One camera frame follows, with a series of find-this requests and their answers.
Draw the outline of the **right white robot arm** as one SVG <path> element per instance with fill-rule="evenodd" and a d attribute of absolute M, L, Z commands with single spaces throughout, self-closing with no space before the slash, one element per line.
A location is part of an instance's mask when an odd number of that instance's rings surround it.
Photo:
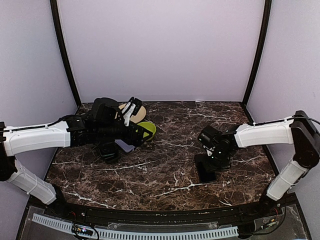
<path fill-rule="evenodd" d="M 265 146 L 287 151 L 288 162 L 255 205 L 255 213 L 260 217 L 273 211 L 275 202 L 320 162 L 320 122 L 303 110 L 282 119 L 236 124 L 226 130 L 207 125 L 197 139 L 205 151 L 194 157 L 201 183 L 212 182 L 216 172 L 228 169 L 238 150 Z"/>

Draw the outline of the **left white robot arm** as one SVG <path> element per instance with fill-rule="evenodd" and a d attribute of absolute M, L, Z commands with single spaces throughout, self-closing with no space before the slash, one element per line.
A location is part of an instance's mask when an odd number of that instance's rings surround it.
<path fill-rule="evenodd" d="M 58 217 L 67 218 L 71 208 L 65 203 L 60 188 L 26 169 L 16 155 L 50 148 L 109 144 L 115 140 L 139 147 L 154 135 L 131 121 L 142 106 L 142 101 L 135 97 L 131 97 L 123 108 L 116 100 L 102 97 L 94 100 L 87 113 L 66 115 L 51 123 L 13 127 L 1 122 L 0 180 L 50 206 Z"/>

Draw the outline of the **black phone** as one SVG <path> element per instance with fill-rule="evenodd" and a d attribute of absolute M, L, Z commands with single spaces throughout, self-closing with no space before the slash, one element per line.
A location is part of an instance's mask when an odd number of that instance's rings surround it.
<path fill-rule="evenodd" d="M 196 154 L 194 156 L 194 163 L 200 183 L 208 184 L 217 182 L 215 168 L 209 156 L 206 154 Z"/>

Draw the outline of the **lavender phone case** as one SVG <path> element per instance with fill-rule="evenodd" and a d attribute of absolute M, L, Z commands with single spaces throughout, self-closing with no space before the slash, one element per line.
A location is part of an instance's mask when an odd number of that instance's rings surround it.
<path fill-rule="evenodd" d="M 134 145 L 128 145 L 121 139 L 116 139 L 114 141 L 125 153 L 130 153 L 135 149 Z"/>

